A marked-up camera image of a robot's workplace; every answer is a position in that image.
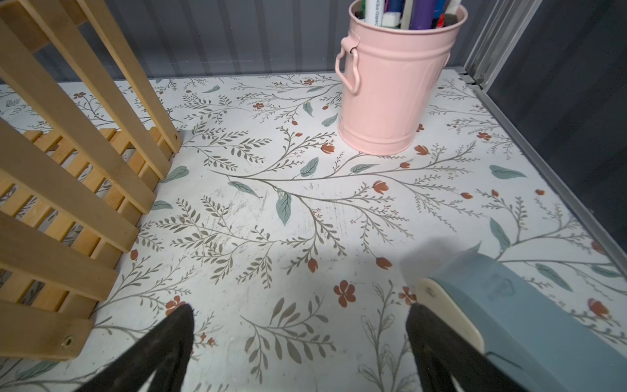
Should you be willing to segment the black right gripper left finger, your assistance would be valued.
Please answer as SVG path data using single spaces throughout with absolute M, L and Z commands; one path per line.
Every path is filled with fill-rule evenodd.
M 177 308 L 80 391 L 180 391 L 194 345 L 194 311 Z

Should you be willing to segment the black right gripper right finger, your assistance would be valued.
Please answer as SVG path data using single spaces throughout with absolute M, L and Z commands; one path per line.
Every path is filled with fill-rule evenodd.
M 524 390 L 426 306 L 411 306 L 406 330 L 422 390 Z

